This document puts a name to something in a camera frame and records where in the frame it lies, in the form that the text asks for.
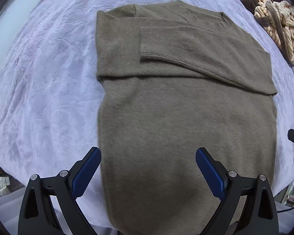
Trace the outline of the olive brown knit sweater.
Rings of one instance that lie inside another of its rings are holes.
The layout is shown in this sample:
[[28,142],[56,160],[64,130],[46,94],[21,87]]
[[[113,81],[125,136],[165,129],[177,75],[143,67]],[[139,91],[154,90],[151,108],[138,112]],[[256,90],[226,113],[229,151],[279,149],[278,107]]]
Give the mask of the olive brown knit sweater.
[[205,147],[241,176],[273,180],[270,55],[225,13],[182,1],[96,17],[101,174],[123,234],[199,234],[218,206],[195,161]]

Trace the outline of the cream striped brown garment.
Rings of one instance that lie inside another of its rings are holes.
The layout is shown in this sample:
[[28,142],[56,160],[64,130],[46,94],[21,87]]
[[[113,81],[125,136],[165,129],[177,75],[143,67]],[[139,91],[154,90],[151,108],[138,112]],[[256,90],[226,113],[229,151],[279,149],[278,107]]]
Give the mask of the cream striped brown garment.
[[287,0],[240,0],[294,67],[294,6]]

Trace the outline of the lavender embossed bedspread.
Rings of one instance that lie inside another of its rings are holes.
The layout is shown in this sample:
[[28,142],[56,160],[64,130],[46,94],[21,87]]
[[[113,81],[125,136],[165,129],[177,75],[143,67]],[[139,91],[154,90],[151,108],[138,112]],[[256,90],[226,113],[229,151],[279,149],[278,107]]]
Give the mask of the lavender embossed bedspread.
[[[99,146],[105,91],[97,77],[99,11],[182,1],[223,12],[270,55],[277,89],[277,144],[272,192],[294,180],[294,68],[239,0],[41,0],[15,37],[0,69],[0,166],[21,183],[52,176]],[[92,225],[115,228],[107,213],[101,170],[79,205]]]

